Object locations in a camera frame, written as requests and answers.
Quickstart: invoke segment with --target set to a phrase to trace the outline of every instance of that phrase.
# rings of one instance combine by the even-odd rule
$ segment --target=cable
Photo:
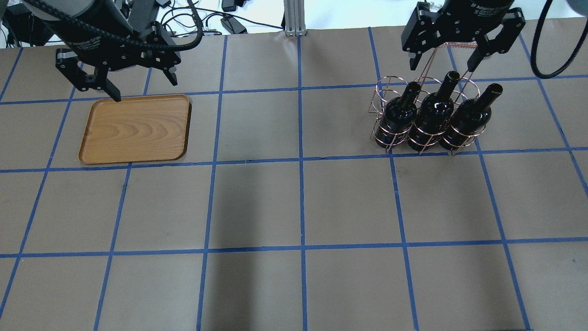
[[[6,32],[4,32],[4,29],[2,29],[2,27],[0,26],[0,31],[2,31],[2,35],[4,36],[4,42],[6,43],[6,48],[10,48],[8,46],[8,37],[6,36]]]
[[[204,30],[205,33],[211,33],[213,35],[222,35],[222,32],[220,31],[208,31],[208,30]],[[177,34],[177,35],[173,35],[172,37],[183,37],[183,36],[187,36],[187,35],[191,35],[194,34],[194,31],[192,32],[186,32],[184,34]]]
[[[204,17],[204,26],[208,27],[208,21],[213,17],[213,16],[222,16],[225,17],[223,14],[214,12],[212,14],[208,14],[206,17]]]
[[[178,8],[176,8],[176,9],[190,9],[190,7],[178,7]],[[250,19],[247,19],[247,18],[245,18],[245,17],[241,17],[241,16],[237,16],[237,15],[229,14],[229,13],[226,13],[226,12],[215,11],[215,10],[212,10],[212,9],[206,9],[206,8],[198,8],[198,7],[197,7],[196,9],[197,9],[197,10],[199,10],[199,11],[206,11],[206,12],[213,12],[213,13],[221,14],[221,15],[223,15],[223,16],[232,16],[232,17],[234,17],[234,18],[240,18],[240,19],[242,19],[242,20],[244,20],[244,21],[247,21],[247,22],[249,22],[249,23],[253,23],[253,24],[255,24],[255,25],[263,25],[263,26],[265,26],[265,27],[269,27],[269,28],[275,28],[275,29],[284,30],[284,28],[282,28],[282,27],[278,27],[278,26],[276,26],[276,25],[271,25],[271,24],[265,24],[265,23],[260,23],[260,22],[251,21]]]
[[[163,20],[165,19],[165,17],[166,17],[168,14],[172,14],[172,16],[173,16],[173,15],[174,15],[174,14],[173,14],[173,11],[174,11],[174,10],[177,10],[177,9],[180,9],[180,8],[181,8],[181,7],[176,7],[176,0],[173,0],[173,3],[172,3],[172,4],[171,4],[169,7],[170,7],[171,9],[170,9],[170,10],[168,10],[168,11],[166,11],[166,12],[163,14],[163,16],[161,16],[161,22],[163,22]],[[195,25],[194,25],[194,26],[192,26],[192,27],[189,27],[189,26],[187,26],[187,25],[184,25],[183,23],[181,23],[181,22],[180,22],[180,21],[178,21],[177,19],[174,19],[174,21],[175,21],[177,24],[179,24],[179,25],[181,25],[181,26],[183,26],[183,27],[185,27],[185,28],[194,28],[194,27],[196,27]]]
[[[27,4],[30,4],[34,7],[37,7],[38,9],[46,12],[47,14],[54,16],[55,18],[58,18],[62,21],[65,21],[65,22],[67,22],[77,28],[80,28],[88,33],[96,34],[100,37],[109,39],[111,41],[121,43],[122,45],[135,47],[135,48],[142,49],[142,50],[174,51],[174,52],[187,51],[189,49],[193,49],[194,47],[198,46],[198,44],[200,44],[200,42],[202,40],[202,36],[204,36],[204,32],[203,32],[204,27],[202,24],[202,20],[200,19],[200,16],[198,16],[198,12],[196,11],[196,6],[194,6],[194,3],[192,2],[192,0],[188,0],[188,7],[189,7],[189,9],[192,10],[192,18],[194,19],[194,23],[196,24],[196,27],[198,28],[198,33],[196,34],[196,38],[194,38],[193,41],[191,41],[190,43],[185,44],[185,45],[160,45],[160,44],[151,44],[151,43],[147,43],[147,42],[140,42],[137,40],[127,39],[125,37],[115,35],[115,34],[112,34],[108,31],[104,31],[102,29],[99,29],[97,27],[93,27],[92,25],[89,25],[86,22],[83,22],[83,21],[80,21],[79,19],[71,17],[70,15],[68,15],[68,14],[58,10],[57,8],[50,6],[40,0],[23,0],[23,1],[26,2]]]
[[[537,48],[539,47],[539,38],[541,37],[541,31],[543,30],[543,23],[545,23],[545,19],[547,17],[547,12],[549,11],[549,7],[551,7],[553,0],[547,0],[545,2],[545,6],[539,16],[539,20],[537,21],[537,28],[535,29],[535,35],[533,36],[533,45],[531,46],[531,69],[535,76],[548,80],[549,78],[553,78],[559,74],[561,74],[565,69],[567,69],[570,64],[574,61],[576,55],[580,51],[584,40],[586,39],[586,35],[588,34],[588,21],[586,22],[586,26],[584,27],[584,31],[582,31],[582,35],[580,36],[580,40],[576,44],[574,51],[570,55],[570,58],[567,59],[566,63],[564,63],[559,69],[555,70],[551,74],[544,74],[542,73],[539,68],[537,67]]]
[[[169,20],[161,23],[161,25],[166,26],[168,23],[170,23],[171,21],[174,21],[176,18],[178,18],[180,16],[192,16],[192,15],[191,14],[187,14],[187,13],[177,14],[177,15],[172,16]]]

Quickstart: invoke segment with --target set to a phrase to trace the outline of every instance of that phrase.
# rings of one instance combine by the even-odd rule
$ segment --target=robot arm
[[[202,21],[192,1],[193,18],[198,28],[196,39],[178,46],[168,31],[155,20],[160,7],[170,0],[24,0],[25,4],[64,41],[69,48],[56,50],[55,66],[78,90],[105,91],[115,101],[121,92],[108,72],[134,65],[162,70],[172,85],[177,85],[175,65],[179,51],[194,48],[203,35]],[[88,74],[78,62],[94,67]]]
[[[470,72],[486,57],[508,52],[525,24],[521,9],[510,9],[512,3],[514,0],[447,0],[438,12],[431,12],[427,2],[419,2],[402,32],[402,49],[410,53],[410,69],[416,69],[424,52],[444,42],[477,42],[467,62]],[[488,39],[487,34],[500,25],[498,36]]]

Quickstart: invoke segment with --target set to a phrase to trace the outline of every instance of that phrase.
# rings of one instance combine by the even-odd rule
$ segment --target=wood grain
[[[79,150],[84,164],[168,161],[186,152],[190,99],[182,94],[98,100]]]

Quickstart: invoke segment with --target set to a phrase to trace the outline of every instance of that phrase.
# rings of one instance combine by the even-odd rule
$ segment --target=wine bottle
[[[453,128],[448,128],[442,135],[439,141],[441,147],[449,151],[457,150],[469,135],[475,134],[486,125],[492,116],[490,105],[501,94],[500,84],[490,84],[479,98],[464,101],[449,121]]]
[[[376,127],[376,143],[383,148],[400,144],[406,131],[415,120],[415,99],[420,93],[420,84],[410,82],[400,97],[390,100],[384,107],[384,114]]]
[[[440,133],[445,131],[453,113],[451,94],[460,78],[457,71],[449,71],[439,90],[423,100],[415,126],[408,133],[408,145],[415,151],[425,151],[441,139]]]

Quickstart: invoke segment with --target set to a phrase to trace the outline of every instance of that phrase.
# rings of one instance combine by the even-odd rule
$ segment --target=copper wire bottle holder
[[[429,83],[429,84],[439,84],[439,85],[441,84],[441,81],[439,81],[437,78],[433,78],[433,77],[428,76],[429,70],[431,69],[431,66],[433,65],[433,60],[435,59],[435,55],[437,53],[437,50],[441,47],[476,48],[476,43],[475,42],[473,42],[473,43],[446,42],[443,45],[441,45],[440,47],[437,47],[433,51],[433,53],[429,57],[427,64],[425,65],[420,77],[414,80],[415,82],[418,82],[421,86],[421,91],[415,101],[415,103],[417,103],[417,104],[422,103],[422,100],[424,99],[424,97],[426,97],[427,95],[430,94],[430,92],[427,92],[426,90],[423,89],[427,80],[433,81],[432,83]],[[468,86],[469,84],[472,84],[475,87],[475,91],[477,92],[475,98],[480,96],[480,88],[472,80],[472,74],[473,73],[470,73],[470,75],[466,78],[465,76],[467,75],[467,72],[464,73],[461,77],[461,81],[464,81],[465,83],[461,87],[460,91],[453,91],[452,101],[453,101],[456,108],[462,103],[462,102],[460,102],[460,98],[462,99],[462,101],[466,101],[468,99],[468,97],[464,94],[464,90],[465,90],[466,86]],[[399,97],[402,95],[399,91],[395,90],[395,86],[400,86],[400,87],[404,88],[406,85],[408,85],[408,81],[406,81],[404,78],[402,78],[400,76],[390,75],[390,76],[382,77],[382,79],[380,79],[375,86],[374,93],[372,96],[372,101],[371,101],[369,109],[368,109],[368,113],[376,114],[376,122],[373,125],[372,132],[370,134],[370,140],[376,140],[379,143],[386,145],[387,146],[386,147],[387,153],[390,151],[390,149],[392,147],[399,145],[407,140],[410,140],[412,143],[414,143],[418,146],[422,146],[420,151],[418,151],[419,154],[421,154],[427,148],[429,148],[429,147],[435,145],[437,142],[439,142],[439,140],[444,139],[444,138],[442,138],[442,135],[443,135],[443,133],[445,133],[446,130],[453,130],[456,133],[458,133],[459,135],[466,137],[466,140],[460,146],[455,146],[453,144],[450,144],[446,139],[444,139],[444,141],[448,145],[455,148],[454,150],[450,151],[450,155],[456,155],[464,147],[467,147],[467,146],[470,146],[471,144],[473,144],[476,141],[477,137],[479,135],[481,135],[484,132],[484,130],[486,129],[486,126],[484,126],[480,129],[478,129],[473,134],[466,135],[466,134],[459,132],[459,130],[456,129],[455,127],[453,127],[452,125],[449,125],[449,120],[448,120],[445,123],[445,127],[446,127],[445,130],[443,130],[441,133],[431,134],[431,133],[424,132],[420,128],[417,128],[414,123],[402,132],[399,132],[399,133],[390,132],[390,128],[388,128],[386,125],[384,125],[385,127],[382,127],[382,125],[380,124],[380,120],[384,116],[384,108],[385,108],[386,104],[388,103],[388,101],[390,101],[391,99],[393,99],[395,97]],[[382,130],[384,133],[389,135],[392,143],[386,144],[385,142],[381,141],[380,139],[378,139],[376,137],[376,128],[377,127],[379,127],[379,129]],[[429,136],[429,139],[426,144],[417,143],[408,136],[408,132],[413,127],[416,128],[421,134]]]

